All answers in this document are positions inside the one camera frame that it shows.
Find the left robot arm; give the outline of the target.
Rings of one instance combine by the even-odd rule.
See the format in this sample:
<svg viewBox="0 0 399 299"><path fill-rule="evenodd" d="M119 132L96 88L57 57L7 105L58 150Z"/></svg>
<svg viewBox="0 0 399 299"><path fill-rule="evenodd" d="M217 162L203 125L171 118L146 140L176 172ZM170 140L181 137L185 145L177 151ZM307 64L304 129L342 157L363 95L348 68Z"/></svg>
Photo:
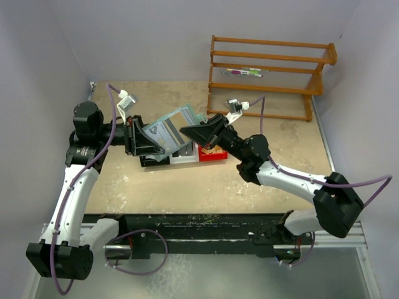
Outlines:
<svg viewBox="0 0 399 299"><path fill-rule="evenodd" d="M62 191L50 224L38 243L27 246L26 257L45 278L85 280L94 255L109 242L129 238L127 220L132 216L105 216L81 234L85 208L101 172L109 146L124 146L127 154L141 156L141 149L156 144L145 136L142 118L129 116L117 123L103 122L103 113L93 102L74 108L75 130L69 138Z"/></svg>

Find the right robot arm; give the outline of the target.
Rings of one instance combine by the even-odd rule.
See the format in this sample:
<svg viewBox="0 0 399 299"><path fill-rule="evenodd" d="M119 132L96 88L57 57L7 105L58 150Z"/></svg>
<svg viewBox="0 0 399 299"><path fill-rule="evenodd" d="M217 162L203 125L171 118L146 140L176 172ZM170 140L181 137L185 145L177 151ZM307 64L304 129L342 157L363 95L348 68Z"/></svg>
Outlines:
<svg viewBox="0 0 399 299"><path fill-rule="evenodd" d="M290 235L324 230L345 238L364 208L362 200L346 178L333 172L328 176L308 174L278 165L271 158L269 143L262 134L245 139L217 114L206 123L180 128L191 141L202 148L219 146L239 160L239 175L247 183L274 187L310 202L313 207L285 213L278 225Z"/></svg>

